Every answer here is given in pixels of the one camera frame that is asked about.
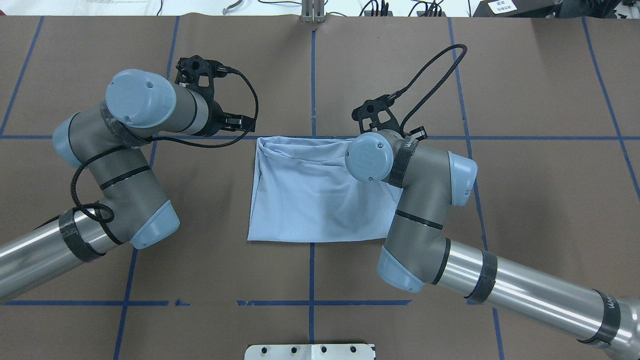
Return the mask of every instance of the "silver metal plate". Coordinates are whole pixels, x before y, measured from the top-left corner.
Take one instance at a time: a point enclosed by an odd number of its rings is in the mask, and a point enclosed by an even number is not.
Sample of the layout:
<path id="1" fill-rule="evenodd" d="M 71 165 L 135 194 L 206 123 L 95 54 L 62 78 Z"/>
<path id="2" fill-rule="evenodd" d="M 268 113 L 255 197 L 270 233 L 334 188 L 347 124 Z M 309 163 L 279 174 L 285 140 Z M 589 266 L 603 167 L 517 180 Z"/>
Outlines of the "silver metal plate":
<path id="1" fill-rule="evenodd" d="M 375 360 L 373 344 L 251 345 L 244 360 Z"/>

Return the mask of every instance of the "black cable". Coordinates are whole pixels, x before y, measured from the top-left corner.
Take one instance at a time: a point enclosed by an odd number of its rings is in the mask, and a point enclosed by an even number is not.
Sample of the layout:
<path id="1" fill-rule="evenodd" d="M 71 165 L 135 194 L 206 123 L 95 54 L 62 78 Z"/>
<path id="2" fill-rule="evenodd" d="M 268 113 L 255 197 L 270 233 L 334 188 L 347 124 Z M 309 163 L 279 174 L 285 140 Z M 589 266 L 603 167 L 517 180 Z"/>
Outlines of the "black cable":
<path id="1" fill-rule="evenodd" d="M 364 10 L 367 8 L 367 6 L 369 4 L 371 4 L 371 15 L 373 16 L 373 3 L 376 3 L 376 9 L 378 8 L 378 0 L 369 0 L 368 3 L 364 4 L 364 6 L 362 7 L 362 10 L 360 10 L 360 13 L 358 14 L 358 16 L 362 16 L 362 14 L 364 14 Z"/>
<path id="2" fill-rule="evenodd" d="M 93 163 L 94 161 L 101 159 L 109 154 L 113 154 L 116 151 L 120 151 L 120 150 L 124 150 L 126 149 L 126 147 L 124 146 L 116 146 L 114 148 L 111 148 L 107 151 L 103 151 L 100 154 L 86 160 L 84 163 L 80 164 L 80 166 L 78 167 L 78 169 L 76 169 L 76 172 L 73 176 L 73 178 L 71 179 L 71 199 L 74 201 L 74 204 L 76 205 L 76 208 L 80 211 L 82 211 L 83 214 L 85 214 L 88 218 L 90 218 L 93 221 L 105 224 L 107 222 L 111 222 L 114 219 L 114 214 L 113 214 L 113 210 L 111 210 L 108 206 L 106 205 L 102 205 L 104 206 L 102 209 L 106 210 L 109 213 L 109 217 L 107 218 L 102 218 L 102 217 L 97 217 L 94 214 L 91 214 L 87 209 L 89 205 L 95 205 L 96 203 L 93 204 L 83 204 L 80 202 L 80 200 L 78 199 L 78 194 L 77 194 L 77 190 L 76 190 L 76 185 L 78 182 L 78 179 L 80 178 L 80 174 L 82 174 L 82 171 L 89 166 L 91 163 Z"/>
<path id="3" fill-rule="evenodd" d="M 429 4 L 427 2 L 425 2 L 425 1 L 416 1 L 416 3 L 413 4 L 413 8 L 411 8 L 411 10 L 409 10 L 409 15 L 407 15 L 407 17 L 411 16 L 411 14 L 413 13 L 413 10 L 416 8 L 416 6 L 418 6 L 420 4 L 424 4 L 424 12 L 426 13 Z"/>
<path id="4" fill-rule="evenodd" d="M 442 84 L 444 84 L 444 82 L 449 78 L 449 76 L 456 70 L 456 67 L 458 67 L 458 64 L 460 64 L 460 62 L 462 61 L 462 59 L 465 57 L 466 53 L 467 53 L 467 47 L 463 44 L 455 44 L 452 46 L 447 47 L 446 49 L 444 49 L 443 51 L 440 51 L 436 56 L 434 56 L 431 60 L 429 60 L 426 64 L 424 64 L 424 66 L 420 69 L 420 71 L 418 71 L 418 73 L 413 77 L 413 79 L 411 79 L 411 81 L 402 89 L 394 92 L 392 94 L 394 99 L 397 99 L 398 97 L 400 97 L 400 95 L 404 94 L 407 90 L 409 90 L 409 88 L 413 85 L 413 83 L 418 80 L 418 78 L 420 77 L 420 75 L 437 59 L 439 59 L 442 55 L 446 54 L 447 52 L 449 52 L 450 50 L 453 49 L 462 49 L 462 53 L 460 53 L 460 55 L 458 55 L 458 57 L 456 58 L 456 60 L 453 62 L 453 64 L 451 65 L 451 67 L 449 67 L 449 70 L 447 70 L 447 72 L 444 74 L 444 76 L 442 76 L 442 79 L 440 79 L 438 81 L 438 83 L 431 89 L 431 91 L 429 91 L 414 107 L 413 109 L 411 109 L 411 111 L 409 111 L 409 113 L 404 117 L 404 119 L 402 120 L 402 123 L 400 123 L 400 130 L 402 131 L 402 133 L 404 133 L 404 125 L 406 124 L 407 121 L 409 121 L 409 118 L 416 112 L 418 111 L 418 109 L 420 109 L 420 107 L 442 86 Z"/>
<path id="5" fill-rule="evenodd" d="M 237 138 L 229 141 L 229 142 L 225 142 L 225 143 L 220 143 L 220 144 L 214 144 L 214 145 L 205 145 L 202 143 L 195 143 L 195 142 L 188 142 L 185 140 L 181 140 L 181 139 L 176 139 L 176 138 L 172 138 L 170 136 L 155 136 L 152 138 L 147 138 L 146 141 L 170 141 L 170 142 L 177 142 L 177 143 L 181 143 L 182 145 L 188 145 L 188 146 L 195 146 L 195 147 L 202 147 L 205 149 L 217 149 L 220 147 L 225 147 L 225 146 L 229 146 L 229 145 L 233 145 L 235 143 L 237 143 L 238 141 L 242 140 L 242 138 L 244 138 L 247 133 L 249 133 L 249 131 L 251 131 L 254 127 L 255 127 L 255 122 L 258 120 L 258 95 L 255 93 L 255 89 L 253 88 L 253 85 L 251 85 L 251 83 L 249 82 L 249 79 L 246 78 L 246 76 L 244 76 L 244 74 L 236 69 L 227 67 L 228 71 L 230 74 L 236 74 L 238 76 L 240 76 L 244 82 L 247 84 L 247 86 L 249 86 L 249 90 L 251 90 L 251 94 L 253 95 L 253 100 L 255 101 L 255 113 L 253 115 L 253 125 L 251 126 L 251 128 L 245 130 L 242 134 L 240 134 Z"/>
<path id="6" fill-rule="evenodd" d="M 94 210 L 100 210 L 100 209 L 104 210 L 104 211 L 109 213 L 109 218 L 113 218 L 113 210 L 111 210 L 111 208 L 109 206 L 106 206 L 105 204 L 100 204 L 99 202 L 93 202 L 91 204 L 85 204 L 84 208 L 86 208 L 86 209 L 94 209 Z M 73 212 L 76 212 L 78 210 L 80 210 L 80 208 L 78 208 L 78 207 L 74 207 L 74 208 L 71 209 L 71 211 L 73 211 Z M 36 229 L 39 229 L 39 228 L 43 227 L 44 225 L 47 225 L 47 224 L 49 224 L 51 222 L 54 222 L 59 218 L 60 218 L 60 215 L 52 217 L 52 218 L 48 219 L 47 221 L 45 221 L 44 223 L 42 223 L 42 225 L 36 227 Z"/>
<path id="7" fill-rule="evenodd" d="M 302 5 L 302 3 L 299 3 L 297 1 L 290 1 L 290 0 L 281 0 L 281 1 L 265 1 L 265 0 L 258 0 L 259 3 L 262 4 L 296 4 L 296 5 Z M 329 0 L 325 0 L 324 4 L 326 5 L 329 2 Z"/>
<path id="8" fill-rule="evenodd" d="M 188 141 L 184 141 L 184 140 L 181 140 L 181 139 L 172 138 L 172 137 L 169 137 L 169 136 L 150 137 L 150 138 L 148 138 L 146 140 L 148 142 L 166 140 L 166 141 L 181 143 L 183 145 L 188 145 L 188 146 L 203 147 L 203 148 L 207 148 L 207 149 L 217 149 L 217 148 L 220 148 L 220 147 L 233 145 L 233 144 L 237 143 L 238 141 L 240 141 L 242 138 L 244 138 L 249 131 L 251 131 L 252 129 L 255 128 L 255 122 L 258 120 L 258 95 L 256 94 L 255 89 L 253 88 L 253 85 L 251 85 L 251 83 L 249 82 L 249 79 L 247 79 L 246 76 L 244 76 L 244 74 L 242 72 L 240 72 L 240 71 L 238 71 L 236 69 L 233 69 L 231 67 L 227 67 L 227 69 L 228 69 L 228 72 L 230 74 L 236 74 L 236 75 L 240 76 L 244 80 L 244 82 L 247 84 L 247 86 L 249 86 L 249 90 L 251 90 L 251 94 L 253 95 L 253 100 L 255 101 L 255 113 L 253 115 L 253 125 L 249 129 L 243 131 L 243 133 L 240 134 L 237 138 L 235 138 L 235 139 L 233 139 L 233 140 L 231 140 L 229 142 L 225 142 L 225 143 L 221 143 L 221 144 L 214 144 L 214 145 L 204 145 L 204 144 L 201 144 L 201 143 L 193 143 L 193 142 L 188 142 Z M 103 157 L 105 157 L 105 156 L 107 156 L 109 154 L 113 154 L 116 151 L 121 151 L 121 150 L 124 150 L 124 149 L 126 149 L 124 146 L 116 146 L 116 147 L 114 147 L 112 149 L 109 149 L 107 151 L 103 151 L 100 154 L 98 154 L 98 155 L 86 160 L 82 164 L 80 164 L 78 169 L 76 169 L 76 172 L 75 172 L 73 178 L 71 179 L 71 199 L 74 201 L 74 204 L 76 205 L 74 207 L 74 211 L 77 211 L 77 210 L 82 211 L 82 213 L 85 214 L 88 218 L 92 219 L 93 221 L 102 223 L 102 224 L 105 224 L 105 223 L 113 221 L 113 219 L 115 218 L 115 214 L 113 213 L 113 210 L 111 208 L 109 208 L 108 206 L 106 206 L 104 204 L 99 204 L 97 202 L 94 202 L 94 203 L 91 203 L 91 204 L 82 204 L 80 202 L 80 200 L 78 199 L 76 186 L 77 186 L 78 179 L 80 178 L 80 174 L 82 174 L 82 171 L 84 169 L 86 169 L 87 166 L 89 166 L 91 163 L 93 163 L 94 161 L 96 161 L 98 159 L 101 159 L 101 158 L 103 158 Z M 103 218 L 103 217 L 99 216 L 100 213 L 98 211 L 96 211 L 96 214 L 98 214 L 98 216 L 95 216 L 95 215 L 91 214 L 88 211 L 88 209 L 96 209 L 96 210 L 101 209 L 101 210 L 106 211 L 109 214 L 109 216 L 106 217 L 106 218 Z M 41 226 L 46 225 L 49 222 L 55 221 L 59 217 L 60 216 L 52 218 L 49 221 L 47 221 L 46 223 L 42 224 Z"/>

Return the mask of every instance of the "silver metal tube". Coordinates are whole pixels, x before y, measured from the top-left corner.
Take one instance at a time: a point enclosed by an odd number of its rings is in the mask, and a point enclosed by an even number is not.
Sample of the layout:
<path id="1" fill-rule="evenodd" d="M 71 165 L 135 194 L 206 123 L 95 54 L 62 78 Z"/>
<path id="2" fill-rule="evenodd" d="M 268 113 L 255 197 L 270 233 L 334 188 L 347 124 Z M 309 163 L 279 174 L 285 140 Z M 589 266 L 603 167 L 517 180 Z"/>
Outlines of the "silver metal tube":
<path id="1" fill-rule="evenodd" d="M 452 241 L 438 285 L 465 297 L 476 291 L 483 267 L 483 252 Z M 612 359 L 640 359 L 640 299 L 617 299 L 620 327 L 604 344 Z M 578 340 L 591 339 L 603 325 L 604 303 L 595 290 L 497 257 L 495 284 L 485 304 L 514 311 L 566 332 Z"/>
<path id="2" fill-rule="evenodd" d="M 498 258 L 495 286 L 487 302 L 567 332 L 580 340 L 602 324 L 602 298 L 584 288 L 532 268 Z"/>
<path id="3" fill-rule="evenodd" d="M 96 251 L 117 246 L 100 224 L 81 212 L 75 220 L 83 240 Z M 57 221 L 6 243 L 0 247 L 0 304 L 82 264 L 64 242 Z"/>
<path id="4" fill-rule="evenodd" d="M 438 285 L 467 296 L 474 290 L 481 269 L 482 251 L 452 241 L 447 266 Z"/>

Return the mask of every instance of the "wire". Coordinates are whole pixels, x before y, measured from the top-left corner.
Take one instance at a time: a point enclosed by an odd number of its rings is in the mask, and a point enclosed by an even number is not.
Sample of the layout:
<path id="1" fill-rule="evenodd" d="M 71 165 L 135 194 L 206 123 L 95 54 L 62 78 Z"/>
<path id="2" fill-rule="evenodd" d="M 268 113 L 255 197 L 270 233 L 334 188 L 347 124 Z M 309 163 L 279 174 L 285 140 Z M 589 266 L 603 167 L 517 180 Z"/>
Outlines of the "wire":
<path id="1" fill-rule="evenodd" d="M 373 14 L 373 3 L 376 3 L 376 12 L 378 11 L 378 0 L 369 0 L 368 3 L 364 4 L 364 6 L 362 7 L 362 10 L 360 11 L 360 14 L 358 14 L 358 16 L 362 16 L 362 14 L 364 14 L 364 10 L 367 8 L 367 6 L 369 4 L 371 4 L 371 16 L 374 16 Z"/>
<path id="2" fill-rule="evenodd" d="M 413 13 L 413 9 L 415 9 L 416 6 L 418 6 L 420 4 L 424 4 L 424 12 L 426 13 L 429 4 L 427 4 L 424 1 L 417 1 L 415 4 L 413 4 L 413 8 L 411 8 L 411 10 L 409 10 L 409 15 L 407 15 L 407 17 L 411 16 L 411 14 Z"/>
<path id="3" fill-rule="evenodd" d="M 465 57 L 466 53 L 467 53 L 467 47 L 463 44 L 455 44 L 452 46 L 447 47 L 446 49 L 444 49 L 443 51 L 440 51 L 436 56 L 434 56 L 431 60 L 429 60 L 426 64 L 424 64 L 424 66 L 420 69 L 420 71 L 418 71 L 418 73 L 413 77 L 413 79 L 411 79 L 411 81 L 402 89 L 396 91 L 393 96 L 394 99 L 397 99 L 398 97 L 400 97 L 400 95 L 404 94 L 407 90 L 409 90 L 409 88 L 413 85 L 413 83 L 418 80 L 418 78 L 420 77 L 420 75 L 422 75 L 422 73 L 437 59 L 439 59 L 442 55 L 446 54 L 447 52 L 449 52 L 450 50 L 453 49 L 462 49 L 462 53 L 460 53 L 460 55 L 456 58 L 455 61 L 453 61 L 453 64 L 451 65 L 451 67 L 449 67 L 449 70 L 447 70 L 447 72 L 444 74 L 444 76 L 442 76 L 442 79 L 440 79 L 438 81 L 438 83 L 431 89 L 431 91 L 429 91 L 414 107 L 413 109 L 411 109 L 411 111 L 409 111 L 409 113 L 404 117 L 404 119 L 402 120 L 402 123 L 400 123 L 400 130 L 402 131 L 402 133 L 404 133 L 404 125 L 406 124 L 407 121 L 409 121 L 409 118 L 416 112 L 418 111 L 418 109 L 420 109 L 420 107 L 442 86 L 442 84 L 444 84 L 445 81 L 447 81 L 447 79 L 449 78 L 449 76 L 454 72 L 454 70 L 456 70 L 456 67 L 458 67 L 458 64 L 460 64 L 460 62 L 462 61 L 462 59 Z"/>
<path id="4" fill-rule="evenodd" d="M 290 1 L 290 0 L 281 0 L 281 1 L 265 1 L 265 0 L 258 0 L 259 3 L 262 4 L 274 4 L 274 5 L 278 5 L 278 4 L 296 4 L 296 5 L 302 5 L 302 3 L 299 3 L 297 1 Z M 329 2 L 329 0 L 325 0 L 324 4 L 326 5 Z"/>
<path id="5" fill-rule="evenodd" d="M 84 207 L 86 209 L 95 209 L 95 210 L 102 209 L 104 211 L 107 211 L 107 213 L 109 213 L 109 217 L 110 218 L 113 217 L 113 210 L 111 210 L 111 208 L 109 206 L 106 206 L 105 204 L 100 204 L 99 202 L 94 202 L 94 203 L 91 203 L 91 204 L 85 204 Z M 74 212 L 74 213 L 76 211 L 78 211 L 78 210 L 80 210 L 80 208 L 78 208 L 78 207 L 74 207 L 74 208 L 71 209 L 71 211 Z M 52 218 L 48 219 L 47 221 L 45 221 L 44 223 L 42 223 L 42 225 L 36 227 L 35 229 L 39 229 L 39 228 L 43 227 L 44 225 L 50 224 L 50 223 L 56 221 L 59 218 L 60 218 L 60 215 L 52 217 Z"/>
<path id="6" fill-rule="evenodd" d="M 232 11 L 233 8 L 235 8 L 238 5 L 242 4 L 243 1 L 244 0 L 238 0 L 238 1 L 234 2 L 233 4 L 227 6 L 226 8 L 222 9 L 222 15 L 228 14 L 230 11 Z"/>
<path id="7" fill-rule="evenodd" d="M 116 151 L 120 151 L 120 150 L 124 150 L 126 149 L 126 147 L 124 146 L 116 146 L 114 148 L 111 148 L 107 151 L 103 151 L 100 154 L 86 160 L 85 162 L 83 162 L 82 164 L 80 164 L 80 166 L 78 167 L 78 169 L 76 169 L 76 172 L 73 176 L 73 178 L 71 179 L 71 199 L 74 201 L 74 204 L 76 205 L 75 208 L 77 208 L 78 210 L 82 211 L 83 214 L 85 214 L 88 218 L 90 218 L 93 221 L 99 222 L 101 224 L 105 224 L 108 222 L 113 221 L 113 219 L 115 218 L 114 214 L 113 214 L 113 210 L 111 210 L 111 208 L 109 208 L 106 205 L 102 205 L 104 206 L 102 209 L 106 210 L 109 213 L 109 217 L 107 218 L 102 218 L 102 217 L 98 217 L 95 216 L 94 214 L 91 214 L 87 209 L 90 208 L 90 205 L 96 205 L 96 203 L 92 203 L 92 204 L 83 204 L 80 202 L 80 200 L 78 199 L 78 194 L 77 194 L 77 190 L 76 190 L 76 186 L 78 183 L 78 179 L 80 178 L 80 174 L 82 174 L 82 171 L 89 166 L 91 163 L 93 163 L 94 161 L 101 159 L 109 154 L 113 154 Z"/>
<path id="8" fill-rule="evenodd" d="M 185 140 L 181 140 L 181 139 L 176 139 L 176 138 L 172 138 L 169 136 L 155 136 L 155 137 L 150 137 L 147 138 L 146 141 L 148 142 L 156 142 L 156 141 L 161 141 L 161 140 L 165 140 L 165 141 L 170 141 L 170 142 L 177 142 L 177 143 L 181 143 L 182 145 L 188 145 L 188 146 L 194 146 L 194 147 L 202 147 L 202 148 L 206 148 L 206 149 L 217 149 L 220 147 L 225 147 L 225 146 L 229 146 L 229 145 L 233 145 L 235 143 L 237 143 L 238 141 L 242 140 L 242 138 L 244 138 L 247 133 L 249 133 L 249 131 L 253 130 L 255 128 L 255 122 L 258 120 L 258 95 L 255 93 L 255 89 L 253 88 L 253 85 L 251 85 L 251 82 L 249 82 L 249 79 L 246 78 L 246 76 L 244 76 L 244 74 L 236 69 L 233 69 L 231 67 L 227 67 L 229 73 L 231 74 L 236 74 L 238 76 L 240 76 L 242 78 L 242 80 L 244 80 L 244 82 L 247 84 L 247 86 L 249 86 L 249 90 L 251 90 L 251 94 L 253 95 L 253 100 L 255 101 L 255 113 L 253 115 L 253 125 L 243 131 L 242 134 L 240 134 L 237 138 L 229 141 L 229 142 L 225 142 L 225 143 L 220 143 L 220 144 L 213 144 L 213 145 L 205 145 L 205 144 L 201 144 L 201 143 L 193 143 L 193 142 L 188 142 Z M 126 149 L 126 147 L 124 146 L 116 146 L 114 148 L 111 148 L 107 151 L 103 151 L 100 154 L 86 160 L 85 162 L 83 162 L 82 164 L 80 164 L 80 166 L 78 167 L 78 169 L 76 169 L 76 172 L 73 176 L 73 178 L 71 179 L 71 199 L 74 201 L 74 204 L 76 205 L 74 207 L 74 211 L 80 210 L 82 211 L 83 214 L 85 214 L 88 218 L 92 219 L 93 221 L 99 222 L 101 224 L 105 224 L 108 222 L 113 221 L 113 219 L 115 218 L 115 214 L 113 213 L 113 210 L 111 208 L 109 208 L 108 206 L 104 205 L 104 204 L 99 204 L 97 202 L 91 203 L 91 204 L 82 204 L 80 202 L 80 200 L 78 199 L 78 195 L 77 195 L 77 182 L 78 179 L 80 178 L 80 175 L 82 174 L 82 171 L 84 169 L 86 169 L 91 163 L 93 163 L 96 160 L 99 160 L 107 155 L 113 154 L 114 152 L 117 151 L 121 151 Z M 98 211 L 96 211 L 96 214 L 98 216 L 95 216 L 93 214 L 91 214 L 88 209 L 101 209 L 106 211 L 109 216 L 107 218 L 103 218 L 100 216 L 100 213 Z M 49 221 L 47 221 L 46 223 L 42 224 L 46 225 L 49 222 L 55 221 L 58 217 L 52 218 Z"/>
<path id="9" fill-rule="evenodd" d="M 416 1 L 416 3 L 413 5 L 413 7 L 411 8 L 411 10 L 409 11 L 409 15 L 407 15 L 407 17 L 410 17 L 411 14 L 413 13 L 413 10 L 415 9 L 416 6 L 418 6 L 419 4 L 424 4 L 424 13 L 422 15 L 419 15 L 420 17 L 438 17 L 438 16 L 442 16 L 442 7 L 440 6 L 440 4 L 442 4 L 444 0 L 440 0 L 439 3 L 436 3 L 435 1 L 433 2 L 428 2 L 428 1 Z"/>

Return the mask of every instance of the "black tape band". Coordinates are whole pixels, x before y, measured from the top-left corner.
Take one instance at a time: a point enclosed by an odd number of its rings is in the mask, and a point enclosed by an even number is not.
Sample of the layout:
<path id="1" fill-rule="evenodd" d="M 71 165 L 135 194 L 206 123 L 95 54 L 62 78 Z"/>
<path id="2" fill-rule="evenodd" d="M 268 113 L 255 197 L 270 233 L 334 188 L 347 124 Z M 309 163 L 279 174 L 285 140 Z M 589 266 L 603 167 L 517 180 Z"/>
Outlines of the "black tape band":
<path id="1" fill-rule="evenodd" d="M 143 167 L 139 167 L 139 168 L 135 168 L 131 171 L 128 171 L 120 176 L 116 176 L 113 179 L 104 182 L 102 185 L 100 185 L 100 190 L 104 190 L 106 188 L 108 188 L 111 185 L 115 185 L 117 183 L 119 183 L 120 181 L 126 180 L 130 177 L 132 177 L 133 175 L 138 175 L 141 172 L 145 172 L 145 171 L 149 171 L 151 170 L 151 168 L 148 165 L 145 165 Z"/>
<path id="2" fill-rule="evenodd" d="M 590 339 L 578 341 L 595 348 L 605 348 L 611 345 L 611 342 L 616 338 L 616 334 L 620 329 L 620 305 L 613 296 L 598 290 L 595 291 L 602 297 L 602 304 L 604 305 L 602 324 L 596 334 Z"/>
<path id="3" fill-rule="evenodd" d="M 189 123 L 189 125 L 187 125 L 184 129 L 180 130 L 180 131 L 176 131 L 176 133 L 181 133 L 183 131 L 185 131 L 186 129 L 189 129 L 191 127 L 191 125 L 193 125 L 193 122 L 196 120 L 196 116 L 198 115 L 198 103 L 196 102 L 196 97 L 193 96 L 193 94 L 189 91 L 189 94 L 191 95 L 191 98 L 193 99 L 193 118 L 191 119 L 191 122 Z"/>
<path id="4" fill-rule="evenodd" d="M 444 256 L 442 257 L 442 262 L 440 263 L 440 268 L 438 269 L 438 273 L 436 274 L 435 279 L 431 281 L 431 285 L 437 285 L 442 277 L 442 273 L 444 273 L 444 268 L 447 267 L 447 261 L 449 261 L 449 252 L 451 251 L 451 240 L 448 238 L 444 238 L 447 241 L 444 247 Z"/>
<path id="5" fill-rule="evenodd" d="M 91 245 L 84 242 L 78 232 L 74 212 L 71 209 L 60 215 L 58 227 L 60 228 L 62 240 L 64 240 L 69 250 L 71 250 L 78 259 L 89 263 L 104 255 L 95 251 Z"/>
<path id="6" fill-rule="evenodd" d="M 107 102 L 104 100 L 100 102 L 100 115 L 111 134 L 126 148 L 139 149 L 144 145 L 150 144 L 150 142 L 130 132 L 118 119 L 114 118 L 107 107 Z"/>
<path id="7" fill-rule="evenodd" d="M 498 257 L 488 251 L 482 251 L 482 269 L 476 287 L 465 299 L 482 304 L 493 291 L 495 276 L 498 273 Z"/>
<path id="8" fill-rule="evenodd" d="M 438 229 L 438 230 L 442 230 L 442 225 L 438 224 L 437 222 L 433 222 L 433 221 L 429 221 L 427 219 L 423 219 L 421 217 L 417 217 L 415 215 L 411 215 L 409 213 L 405 213 L 404 211 L 401 210 L 396 210 L 396 215 L 403 217 L 403 218 L 407 218 L 409 220 L 413 220 L 415 222 L 419 222 L 422 225 L 427 225 L 430 227 L 433 227 L 434 229 Z"/>
<path id="9" fill-rule="evenodd" d="M 402 188 L 404 173 L 409 165 L 409 159 L 413 156 L 417 146 L 418 140 L 413 139 L 410 136 L 404 138 L 402 145 L 400 145 L 400 149 L 398 149 L 398 153 L 394 158 L 394 165 L 391 168 L 391 173 L 389 174 L 389 185 L 395 186 L 396 188 Z"/>

